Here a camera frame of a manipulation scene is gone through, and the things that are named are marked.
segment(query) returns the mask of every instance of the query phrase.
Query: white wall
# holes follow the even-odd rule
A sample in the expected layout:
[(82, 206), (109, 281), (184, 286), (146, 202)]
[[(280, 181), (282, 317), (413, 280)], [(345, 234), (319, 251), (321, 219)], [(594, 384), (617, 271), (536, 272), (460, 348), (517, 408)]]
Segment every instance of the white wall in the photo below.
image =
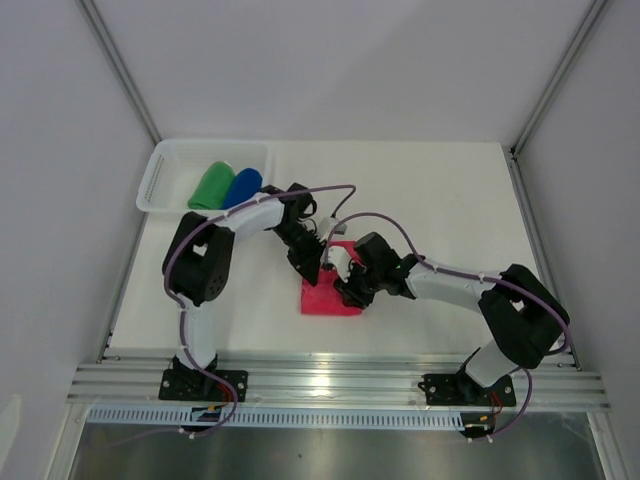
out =
[(36, 479), (75, 367), (96, 352), (152, 148), (72, 0), (0, 4), (0, 474)]
[(638, 474), (639, 24), (640, 3), (613, 2), (522, 160), (578, 352), (603, 374)]
[(590, 0), (98, 3), (165, 137), (510, 143)]

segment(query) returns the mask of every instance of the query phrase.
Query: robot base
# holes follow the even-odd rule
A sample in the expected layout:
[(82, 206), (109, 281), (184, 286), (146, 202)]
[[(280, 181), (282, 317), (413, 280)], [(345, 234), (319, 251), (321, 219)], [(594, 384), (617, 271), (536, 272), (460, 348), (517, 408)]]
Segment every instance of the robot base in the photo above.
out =
[[(246, 370), (216, 370), (217, 358), (206, 368), (208, 372), (229, 382), (238, 393), (238, 402), (244, 402), (249, 374)], [(162, 374), (160, 383), (160, 400), (183, 402), (223, 403), (228, 395), (219, 387), (219, 383), (196, 370), (183, 365), (177, 357), (173, 357), (170, 368)]]
[(428, 373), (422, 376), (418, 388), (427, 397), (427, 405), (438, 407), (491, 407), (491, 394), (495, 393), (503, 407), (515, 407), (516, 395), (509, 375), (501, 377), (475, 399), (468, 400), (458, 389), (456, 374)]

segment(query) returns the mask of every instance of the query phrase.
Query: white plastic basket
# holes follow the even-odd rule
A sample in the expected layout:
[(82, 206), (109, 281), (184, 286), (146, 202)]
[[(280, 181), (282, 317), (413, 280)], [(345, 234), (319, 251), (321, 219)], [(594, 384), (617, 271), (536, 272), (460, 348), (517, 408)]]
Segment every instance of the white plastic basket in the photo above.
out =
[[(176, 139), (160, 142), (147, 164), (136, 205), (143, 212), (186, 213), (187, 201), (214, 162), (227, 162), (233, 171), (251, 167), (271, 182), (272, 149), (267, 143), (244, 140)], [(215, 214), (216, 210), (205, 210)]]

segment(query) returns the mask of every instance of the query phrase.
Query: red block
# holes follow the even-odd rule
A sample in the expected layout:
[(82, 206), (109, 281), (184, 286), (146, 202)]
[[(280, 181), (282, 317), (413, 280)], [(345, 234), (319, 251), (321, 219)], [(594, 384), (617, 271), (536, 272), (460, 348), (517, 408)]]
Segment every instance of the red block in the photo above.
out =
[[(353, 249), (355, 241), (331, 242), (331, 245), (344, 247), (349, 255), (355, 260), (359, 260)], [(358, 307), (347, 307), (342, 303), (340, 293), (333, 288), (333, 282), (338, 278), (338, 272), (332, 270), (327, 272), (320, 269), (318, 275), (318, 285), (312, 286), (305, 279), (302, 279), (302, 295), (300, 301), (300, 313), (303, 315), (334, 315), (351, 317), (360, 315), (362, 309)]]

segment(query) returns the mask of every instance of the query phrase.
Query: green object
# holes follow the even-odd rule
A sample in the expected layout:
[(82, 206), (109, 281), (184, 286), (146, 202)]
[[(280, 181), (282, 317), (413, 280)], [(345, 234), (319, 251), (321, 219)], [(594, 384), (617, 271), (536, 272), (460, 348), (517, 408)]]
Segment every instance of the green object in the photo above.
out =
[(215, 162), (204, 172), (187, 205), (193, 210), (219, 210), (235, 176), (229, 165)]

